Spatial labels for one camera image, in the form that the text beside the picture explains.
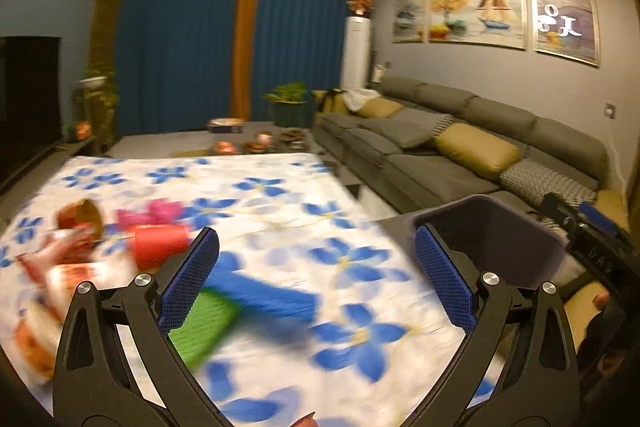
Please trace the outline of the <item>red white plastic bag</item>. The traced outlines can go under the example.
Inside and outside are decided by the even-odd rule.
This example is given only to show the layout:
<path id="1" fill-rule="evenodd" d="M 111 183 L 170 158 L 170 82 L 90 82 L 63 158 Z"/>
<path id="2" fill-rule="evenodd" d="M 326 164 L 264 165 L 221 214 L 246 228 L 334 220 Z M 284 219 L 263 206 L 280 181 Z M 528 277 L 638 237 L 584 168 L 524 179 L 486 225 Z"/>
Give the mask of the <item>red white plastic bag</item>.
<path id="1" fill-rule="evenodd" d="M 126 257 L 101 257 L 92 225 L 50 233 L 38 251 L 20 254 L 16 260 L 38 285 L 43 301 L 63 322 L 77 286 L 85 281 L 98 289 L 127 286 L 134 265 Z"/>

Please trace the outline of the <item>green foam sheet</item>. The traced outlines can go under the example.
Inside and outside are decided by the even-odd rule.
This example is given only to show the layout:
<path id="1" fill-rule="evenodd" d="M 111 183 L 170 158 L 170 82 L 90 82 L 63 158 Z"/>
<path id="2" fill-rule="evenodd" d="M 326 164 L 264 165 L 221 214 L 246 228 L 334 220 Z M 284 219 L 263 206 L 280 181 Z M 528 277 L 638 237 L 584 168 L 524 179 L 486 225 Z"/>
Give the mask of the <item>green foam sheet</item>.
<path id="1" fill-rule="evenodd" d="M 183 363 L 196 369 L 205 362 L 239 313 L 240 307 L 227 297 L 209 289 L 200 291 L 183 324 L 169 333 Z"/>

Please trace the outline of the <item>red cylindrical gift box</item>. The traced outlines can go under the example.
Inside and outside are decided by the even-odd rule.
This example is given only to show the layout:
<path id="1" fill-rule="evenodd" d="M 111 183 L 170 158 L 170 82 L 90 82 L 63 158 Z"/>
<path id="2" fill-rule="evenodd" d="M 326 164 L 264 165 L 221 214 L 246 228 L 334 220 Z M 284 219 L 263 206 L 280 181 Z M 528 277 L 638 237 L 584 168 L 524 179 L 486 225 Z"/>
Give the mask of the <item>red cylindrical gift box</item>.
<path id="1" fill-rule="evenodd" d="M 183 254 L 190 243 L 190 230 L 185 225 L 139 225 L 129 230 L 127 248 L 137 269 L 145 272 Z"/>

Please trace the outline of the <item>pink plastic bag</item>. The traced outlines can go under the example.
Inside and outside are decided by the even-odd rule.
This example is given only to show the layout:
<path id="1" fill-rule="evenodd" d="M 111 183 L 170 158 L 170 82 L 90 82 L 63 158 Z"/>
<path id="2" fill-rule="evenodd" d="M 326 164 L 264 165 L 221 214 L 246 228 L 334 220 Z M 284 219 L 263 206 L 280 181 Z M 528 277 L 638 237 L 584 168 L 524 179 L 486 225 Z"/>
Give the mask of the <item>pink plastic bag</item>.
<path id="1" fill-rule="evenodd" d="M 126 232 L 145 225 L 173 225 L 185 209 L 181 202 L 166 198 L 152 199 L 142 210 L 117 210 L 117 226 L 119 231 Z"/>

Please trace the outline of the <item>blue foam sheet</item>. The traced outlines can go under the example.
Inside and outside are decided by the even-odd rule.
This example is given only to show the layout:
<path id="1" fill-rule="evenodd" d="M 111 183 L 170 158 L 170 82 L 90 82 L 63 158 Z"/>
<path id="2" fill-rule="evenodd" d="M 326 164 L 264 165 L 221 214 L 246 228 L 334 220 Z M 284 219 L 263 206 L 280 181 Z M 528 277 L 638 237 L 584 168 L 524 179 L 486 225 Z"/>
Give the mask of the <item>blue foam sheet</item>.
<path id="1" fill-rule="evenodd" d="M 246 275 L 244 261 L 231 251 L 221 251 L 202 289 L 213 291 L 250 313 L 305 326 L 316 321 L 319 309 L 316 294 L 268 284 Z"/>

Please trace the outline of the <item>grey trash bin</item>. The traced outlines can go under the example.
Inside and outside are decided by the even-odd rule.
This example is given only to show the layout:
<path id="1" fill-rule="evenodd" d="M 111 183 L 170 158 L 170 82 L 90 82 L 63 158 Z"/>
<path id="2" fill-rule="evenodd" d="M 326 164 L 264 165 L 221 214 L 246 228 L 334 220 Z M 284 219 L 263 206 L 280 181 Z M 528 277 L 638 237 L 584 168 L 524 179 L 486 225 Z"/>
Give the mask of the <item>grey trash bin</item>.
<path id="1" fill-rule="evenodd" d="M 535 288 L 560 281 L 567 258 L 561 235 L 495 197 L 468 196 L 421 211 L 411 223 L 416 229 L 431 225 L 478 271 L 494 272 L 511 285 Z"/>

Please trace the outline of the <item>patterned black white cushion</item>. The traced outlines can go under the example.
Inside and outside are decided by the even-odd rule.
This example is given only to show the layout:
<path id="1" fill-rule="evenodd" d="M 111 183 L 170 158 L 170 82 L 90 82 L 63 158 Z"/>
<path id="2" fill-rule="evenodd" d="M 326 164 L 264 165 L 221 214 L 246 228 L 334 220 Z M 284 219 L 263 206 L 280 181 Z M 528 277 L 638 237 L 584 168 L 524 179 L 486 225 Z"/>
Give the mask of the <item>patterned black white cushion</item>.
<path id="1" fill-rule="evenodd" d="M 572 207 L 582 202 L 592 204 L 597 199 L 597 192 L 588 186 L 530 159 L 522 159 L 503 170 L 499 181 L 503 188 L 534 208 L 539 208 L 549 193 L 559 195 Z"/>

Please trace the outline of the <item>white blue floral tablecloth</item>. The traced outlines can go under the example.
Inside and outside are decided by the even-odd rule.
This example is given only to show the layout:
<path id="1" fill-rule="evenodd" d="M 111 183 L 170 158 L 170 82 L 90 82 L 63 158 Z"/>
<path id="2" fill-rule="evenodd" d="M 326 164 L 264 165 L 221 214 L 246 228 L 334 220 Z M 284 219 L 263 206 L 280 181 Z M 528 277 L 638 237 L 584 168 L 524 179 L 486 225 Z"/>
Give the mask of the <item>white blue floral tablecloth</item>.
<path id="1" fill-rule="evenodd" d="M 214 229 L 213 281 L 250 277 L 317 299 L 309 325 L 243 312 L 194 374 L 239 426 L 397 426 L 437 381 L 463 334 L 406 254 L 310 154 L 108 159 L 76 157 L 21 209 L 1 239 L 1 344 L 43 405 L 35 358 L 18 341 L 41 293 L 17 262 L 54 233 L 58 212 L 89 199 L 105 231 L 98 284 L 134 275 L 118 220 L 169 205 L 190 234 Z"/>

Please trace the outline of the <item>mustard cushion near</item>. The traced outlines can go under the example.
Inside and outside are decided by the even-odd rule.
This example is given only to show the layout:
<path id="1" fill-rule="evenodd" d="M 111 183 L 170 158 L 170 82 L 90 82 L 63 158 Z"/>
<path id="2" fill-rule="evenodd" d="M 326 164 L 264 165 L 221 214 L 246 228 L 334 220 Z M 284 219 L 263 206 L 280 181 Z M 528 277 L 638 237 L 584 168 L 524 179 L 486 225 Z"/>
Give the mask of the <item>mustard cushion near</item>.
<path id="1" fill-rule="evenodd" d="M 489 181 L 497 181 L 503 170 L 522 159 L 516 145 L 460 122 L 439 133 L 435 146 L 440 155 Z"/>

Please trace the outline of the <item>mustard cushion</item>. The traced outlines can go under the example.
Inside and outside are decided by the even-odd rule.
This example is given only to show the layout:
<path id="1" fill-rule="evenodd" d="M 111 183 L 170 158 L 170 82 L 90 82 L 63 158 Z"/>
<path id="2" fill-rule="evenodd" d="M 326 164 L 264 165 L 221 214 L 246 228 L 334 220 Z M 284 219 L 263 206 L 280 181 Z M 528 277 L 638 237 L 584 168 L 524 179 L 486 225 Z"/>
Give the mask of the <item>mustard cushion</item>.
<path id="1" fill-rule="evenodd" d="M 435 146 L 440 155 L 489 181 L 497 181 L 503 170 L 522 159 L 516 145 L 460 122 L 439 133 Z"/>
<path id="2" fill-rule="evenodd" d="M 363 106 L 357 110 L 356 114 L 361 118 L 390 118 L 401 110 L 405 106 L 401 103 L 379 96 L 378 98 L 371 98 L 363 104 Z"/>

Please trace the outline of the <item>grey sectional sofa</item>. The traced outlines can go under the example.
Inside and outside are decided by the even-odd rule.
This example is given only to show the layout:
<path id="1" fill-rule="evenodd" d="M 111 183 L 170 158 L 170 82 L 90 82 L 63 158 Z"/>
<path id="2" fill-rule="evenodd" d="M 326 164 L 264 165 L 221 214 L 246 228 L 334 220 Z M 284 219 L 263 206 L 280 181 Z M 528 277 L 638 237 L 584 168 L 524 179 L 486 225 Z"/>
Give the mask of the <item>grey sectional sofa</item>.
<path id="1" fill-rule="evenodd" d="M 606 185 L 605 146 L 562 122 L 404 77 L 317 91 L 314 103 L 317 143 L 399 212 L 489 195 L 536 217 L 556 193 L 628 228 L 622 194 Z"/>

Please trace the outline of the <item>grey TV cabinet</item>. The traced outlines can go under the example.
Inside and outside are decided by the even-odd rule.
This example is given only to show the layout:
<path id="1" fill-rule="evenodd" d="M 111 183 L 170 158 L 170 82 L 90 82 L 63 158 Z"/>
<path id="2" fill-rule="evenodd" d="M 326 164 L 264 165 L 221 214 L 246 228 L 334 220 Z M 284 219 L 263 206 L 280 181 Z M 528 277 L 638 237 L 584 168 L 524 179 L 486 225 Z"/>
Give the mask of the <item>grey TV cabinet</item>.
<path id="1" fill-rule="evenodd" d="M 34 160 L 1 189 L 1 214 L 13 215 L 34 196 L 70 158 L 99 155 L 98 142 L 93 136 L 77 143 L 55 145 L 47 154 Z"/>

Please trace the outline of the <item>grey cushion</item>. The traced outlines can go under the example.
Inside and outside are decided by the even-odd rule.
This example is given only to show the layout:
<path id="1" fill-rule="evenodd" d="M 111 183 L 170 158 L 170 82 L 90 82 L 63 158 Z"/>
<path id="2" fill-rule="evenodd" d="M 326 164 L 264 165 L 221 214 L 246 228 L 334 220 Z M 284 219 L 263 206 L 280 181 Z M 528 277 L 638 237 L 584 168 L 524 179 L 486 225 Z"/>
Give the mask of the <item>grey cushion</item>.
<path id="1" fill-rule="evenodd" d="M 433 132 L 411 122 L 382 119 L 372 129 L 395 143 L 401 150 L 412 150 L 431 141 Z"/>

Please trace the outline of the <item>right painting with glare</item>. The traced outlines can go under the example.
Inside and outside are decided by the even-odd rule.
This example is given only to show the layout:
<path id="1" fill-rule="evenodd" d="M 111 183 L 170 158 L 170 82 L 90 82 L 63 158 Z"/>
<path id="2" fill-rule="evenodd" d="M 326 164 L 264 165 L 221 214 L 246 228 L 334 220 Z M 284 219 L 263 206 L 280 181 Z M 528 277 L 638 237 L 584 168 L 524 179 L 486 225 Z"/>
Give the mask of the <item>right painting with glare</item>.
<path id="1" fill-rule="evenodd" d="M 596 0 L 532 0 L 534 49 L 600 66 Z"/>

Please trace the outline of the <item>sailboat tree painting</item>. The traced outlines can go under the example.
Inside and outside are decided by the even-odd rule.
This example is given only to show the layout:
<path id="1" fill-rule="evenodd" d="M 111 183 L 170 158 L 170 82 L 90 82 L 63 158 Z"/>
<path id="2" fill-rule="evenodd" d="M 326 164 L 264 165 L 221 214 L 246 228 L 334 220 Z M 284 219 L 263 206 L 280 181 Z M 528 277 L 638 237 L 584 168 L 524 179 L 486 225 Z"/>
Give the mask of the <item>sailboat tree painting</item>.
<path id="1" fill-rule="evenodd" d="M 428 0 L 428 40 L 526 48 L 526 0 Z"/>

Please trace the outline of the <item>mustard cushion far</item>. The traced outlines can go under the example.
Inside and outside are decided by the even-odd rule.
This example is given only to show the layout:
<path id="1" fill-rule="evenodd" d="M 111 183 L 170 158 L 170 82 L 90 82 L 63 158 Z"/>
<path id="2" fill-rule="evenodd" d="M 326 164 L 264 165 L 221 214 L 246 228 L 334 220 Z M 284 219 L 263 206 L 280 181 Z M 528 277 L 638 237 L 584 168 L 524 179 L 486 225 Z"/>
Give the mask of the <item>mustard cushion far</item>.
<path id="1" fill-rule="evenodd" d="M 361 118 L 390 118 L 401 110 L 405 106 L 401 103 L 379 96 L 378 98 L 371 98 L 363 104 L 363 106 L 357 110 L 356 114 Z"/>

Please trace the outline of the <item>black flat television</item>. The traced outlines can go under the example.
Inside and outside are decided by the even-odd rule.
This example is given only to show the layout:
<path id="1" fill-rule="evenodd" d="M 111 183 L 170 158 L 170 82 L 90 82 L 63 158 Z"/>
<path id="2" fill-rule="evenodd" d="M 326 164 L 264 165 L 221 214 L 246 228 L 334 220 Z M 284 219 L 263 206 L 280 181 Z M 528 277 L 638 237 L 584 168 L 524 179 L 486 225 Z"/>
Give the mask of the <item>black flat television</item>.
<path id="1" fill-rule="evenodd" d="M 58 37 L 1 39 L 1 185 L 63 141 Z"/>

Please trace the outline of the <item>plant on stand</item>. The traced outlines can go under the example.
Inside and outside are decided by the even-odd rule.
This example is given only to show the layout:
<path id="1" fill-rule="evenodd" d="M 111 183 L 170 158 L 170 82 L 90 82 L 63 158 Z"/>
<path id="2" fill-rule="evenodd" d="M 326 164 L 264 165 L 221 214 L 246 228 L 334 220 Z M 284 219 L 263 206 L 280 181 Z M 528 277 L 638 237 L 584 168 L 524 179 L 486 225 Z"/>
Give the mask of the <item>plant on stand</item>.
<path id="1" fill-rule="evenodd" d="M 89 67 L 78 81 L 82 120 L 90 124 L 99 153 L 116 143 L 116 109 L 119 103 L 116 72 L 112 66 Z"/>

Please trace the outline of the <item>white standing air conditioner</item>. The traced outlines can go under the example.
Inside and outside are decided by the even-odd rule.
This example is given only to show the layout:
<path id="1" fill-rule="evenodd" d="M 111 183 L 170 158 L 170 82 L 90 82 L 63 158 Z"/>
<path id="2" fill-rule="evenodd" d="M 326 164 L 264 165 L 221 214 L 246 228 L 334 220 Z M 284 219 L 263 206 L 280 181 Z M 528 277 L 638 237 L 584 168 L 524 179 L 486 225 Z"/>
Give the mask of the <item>white standing air conditioner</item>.
<path id="1" fill-rule="evenodd" d="M 340 88 L 361 89 L 367 83 L 371 52 L 371 20 L 367 17 L 346 18 Z"/>

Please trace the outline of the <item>small left painting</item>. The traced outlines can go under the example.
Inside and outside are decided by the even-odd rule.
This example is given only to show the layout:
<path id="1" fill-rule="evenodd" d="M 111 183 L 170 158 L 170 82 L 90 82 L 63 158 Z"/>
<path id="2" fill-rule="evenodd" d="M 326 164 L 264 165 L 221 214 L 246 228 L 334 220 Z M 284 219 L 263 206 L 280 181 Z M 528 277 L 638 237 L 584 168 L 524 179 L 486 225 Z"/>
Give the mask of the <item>small left painting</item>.
<path id="1" fill-rule="evenodd" d="M 425 0 L 394 0 L 393 43 L 425 41 Z"/>

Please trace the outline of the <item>potted green plant floor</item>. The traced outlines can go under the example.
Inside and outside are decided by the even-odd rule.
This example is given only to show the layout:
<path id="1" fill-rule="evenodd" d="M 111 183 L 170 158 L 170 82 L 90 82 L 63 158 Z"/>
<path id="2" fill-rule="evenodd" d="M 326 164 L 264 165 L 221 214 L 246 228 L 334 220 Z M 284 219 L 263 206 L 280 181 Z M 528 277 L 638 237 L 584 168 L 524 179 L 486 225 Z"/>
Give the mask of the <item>potted green plant floor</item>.
<path id="1" fill-rule="evenodd" d="M 269 103 L 273 122 L 280 128 L 300 128 L 304 123 L 307 88 L 300 81 L 279 84 L 262 96 Z"/>

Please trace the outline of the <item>artificial flowers on conditioner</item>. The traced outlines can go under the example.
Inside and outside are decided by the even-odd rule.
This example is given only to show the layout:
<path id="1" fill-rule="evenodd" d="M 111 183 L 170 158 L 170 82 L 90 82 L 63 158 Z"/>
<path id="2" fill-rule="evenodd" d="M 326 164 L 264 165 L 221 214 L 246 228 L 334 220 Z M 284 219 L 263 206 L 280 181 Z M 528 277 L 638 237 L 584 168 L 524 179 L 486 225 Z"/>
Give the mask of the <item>artificial flowers on conditioner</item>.
<path id="1" fill-rule="evenodd" d="M 346 5 L 353 16 L 369 17 L 373 10 L 374 0 L 347 0 Z"/>

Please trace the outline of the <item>blue curtains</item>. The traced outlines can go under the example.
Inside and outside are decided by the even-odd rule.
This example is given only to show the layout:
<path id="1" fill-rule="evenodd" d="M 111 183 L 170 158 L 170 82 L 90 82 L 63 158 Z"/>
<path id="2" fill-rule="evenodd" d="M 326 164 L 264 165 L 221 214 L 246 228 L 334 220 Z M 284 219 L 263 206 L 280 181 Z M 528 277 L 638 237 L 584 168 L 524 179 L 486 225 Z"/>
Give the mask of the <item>blue curtains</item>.
<path id="1" fill-rule="evenodd" d="M 258 0 L 250 120 L 279 84 L 338 85 L 347 0 Z M 204 128 L 231 116 L 235 0 L 122 0 L 115 38 L 124 135 Z"/>

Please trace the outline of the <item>orange curtain strip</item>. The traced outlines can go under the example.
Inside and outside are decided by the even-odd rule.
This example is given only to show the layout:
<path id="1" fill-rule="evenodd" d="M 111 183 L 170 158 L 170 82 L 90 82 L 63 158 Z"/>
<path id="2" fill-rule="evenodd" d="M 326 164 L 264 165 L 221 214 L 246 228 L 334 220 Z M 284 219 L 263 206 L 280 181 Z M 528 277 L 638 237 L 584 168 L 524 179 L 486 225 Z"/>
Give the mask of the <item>orange curtain strip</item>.
<path id="1" fill-rule="evenodd" d="M 250 120 L 250 80 L 258 0 L 235 0 L 231 64 L 231 116 Z"/>

